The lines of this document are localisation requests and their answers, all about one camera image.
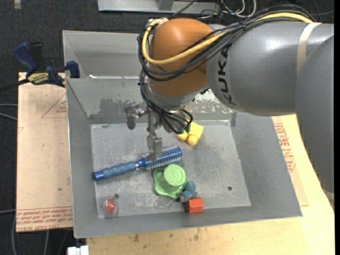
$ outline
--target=white object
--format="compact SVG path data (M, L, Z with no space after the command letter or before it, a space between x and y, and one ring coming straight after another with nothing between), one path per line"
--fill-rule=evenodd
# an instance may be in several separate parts
M89 255L89 246L82 245L81 247L77 248L75 246L71 246L67 248L67 255Z

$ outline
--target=red block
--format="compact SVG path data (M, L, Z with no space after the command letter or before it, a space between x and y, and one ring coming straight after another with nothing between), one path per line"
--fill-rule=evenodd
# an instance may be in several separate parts
M203 212L203 199L195 197L189 199L185 204L185 211L190 214Z

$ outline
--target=blue clamp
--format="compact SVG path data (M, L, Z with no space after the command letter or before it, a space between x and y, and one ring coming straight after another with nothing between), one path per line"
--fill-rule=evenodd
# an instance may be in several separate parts
M35 63L34 59L29 53L29 43L27 41L19 44L14 50L14 56L16 59L28 68L28 72L26 73L26 79L30 81L34 85L40 84L55 84L57 86L64 86L64 81L61 76L58 75L57 71L55 71L51 66L46 67L45 72L38 72L38 66ZM79 78L80 72L79 67L75 61L69 61L66 63L65 67L57 70L69 70L71 78Z

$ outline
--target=cardboard sheet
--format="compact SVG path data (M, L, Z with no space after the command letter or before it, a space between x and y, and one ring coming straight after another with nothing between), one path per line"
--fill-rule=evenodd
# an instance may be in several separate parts
M16 231L72 227L66 90L19 86Z

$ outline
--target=gray carpet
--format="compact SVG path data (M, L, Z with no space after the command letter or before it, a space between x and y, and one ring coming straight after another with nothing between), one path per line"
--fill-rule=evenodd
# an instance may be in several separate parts
M62 30L141 32L149 18L148 13L99 13L98 0L21 0L21 9L14 9L13 0L0 0L0 87L16 81L16 73L25 71L13 56L17 44L42 41L47 63L63 64ZM257 0L262 9L271 0ZM294 1L310 13L328 12L334 0ZM316 16L324 22L334 22L334 13ZM18 90L0 92L0 103L17 103ZM0 113L16 116L16 108L0 107ZM15 208L16 178L16 121L0 116L0 211ZM11 229L13 214L0 214L0 254L13 254ZM71 232L50 232L47 254L57 254L61 243L76 245ZM46 232L15 234L18 254L43 254Z

